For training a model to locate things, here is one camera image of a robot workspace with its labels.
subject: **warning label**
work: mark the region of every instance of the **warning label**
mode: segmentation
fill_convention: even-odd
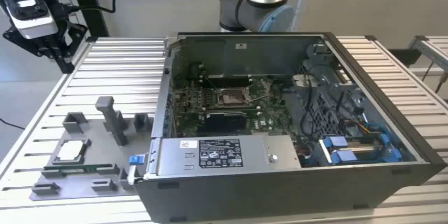
[[[199,166],[202,168],[243,167],[239,139],[200,140],[199,152]]]

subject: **aluminum extrusion table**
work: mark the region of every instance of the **aluminum extrusion table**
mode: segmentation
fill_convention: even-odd
[[[448,162],[448,106],[376,40],[339,37],[376,84]],[[164,63],[164,40],[100,38],[78,51],[74,74],[63,76],[11,152],[0,164],[0,222],[151,222],[138,196],[31,201],[64,128],[68,112],[102,118],[100,95],[114,95],[126,118],[154,115]],[[214,223],[428,223],[448,222],[448,168],[422,186],[399,190],[376,209]]]

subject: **metal frame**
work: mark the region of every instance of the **metal frame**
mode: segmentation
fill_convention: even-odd
[[[79,6],[99,6],[99,0],[78,0]],[[107,29],[103,12],[99,10],[83,10],[83,16],[90,28],[91,36],[108,37],[110,32]]]
[[[448,162],[447,104],[442,102],[442,99],[423,85],[378,41],[368,41],[360,36],[338,37],[338,39],[404,114],[406,119],[439,152],[444,161]],[[86,52],[79,51],[83,57],[79,69],[72,76],[64,76],[60,80],[54,95],[47,99],[47,104],[40,108],[15,148],[0,165],[0,170],[8,167],[0,178],[0,188],[10,185],[16,186],[15,189],[0,190],[0,219],[10,220],[6,222],[32,222],[36,219],[60,222],[67,216],[72,222],[78,223],[146,223],[151,220],[138,196],[58,201],[31,201],[28,196],[30,187],[38,179],[35,174],[39,174],[39,166],[46,162],[47,153],[54,150],[50,140],[62,136],[59,125],[63,116],[59,116],[59,113],[70,110],[90,113],[95,110],[95,105],[90,104],[92,96],[112,94],[111,92],[122,101],[128,101],[122,105],[126,116],[132,116],[139,111],[152,111],[158,92],[151,89],[151,83],[158,82],[163,71],[156,59],[164,58],[160,50],[163,43],[151,43],[154,41],[156,40],[106,38],[99,39],[96,43],[87,44]],[[99,83],[104,88],[92,87]],[[83,94],[74,96],[75,91]],[[88,115],[88,118],[96,117],[95,114]],[[446,222],[448,219],[447,200],[448,168],[422,186],[399,190],[375,209],[214,221],[214,223],[315,223],[319,221],[316,218],[324,218],[328,223],[348,223],[350,221],[370,224]]]
[[[446,72],[448,71],[448,37],[415,36],[410,48],[418,49]]]

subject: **blue latch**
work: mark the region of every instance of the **blue latch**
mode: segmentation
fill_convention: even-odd
[[[388,138],[388,136],[386,134],[382,134],[380,138],[384,146],[388,146],[391,143],[391,139]]]
[[[343,150],[331,154],[331,160],[334,161],[334,164],[338,165],[339,163],[344,164],[358,161],[358,157],[352,150]]]
[[[346,148],[348,147],[348,142],[343,136],[327,136],[324,139],[324,144],[327,148]]]
[[[146,155],[132,155],[130,157],[130,165],[144,165],[146,164]]]

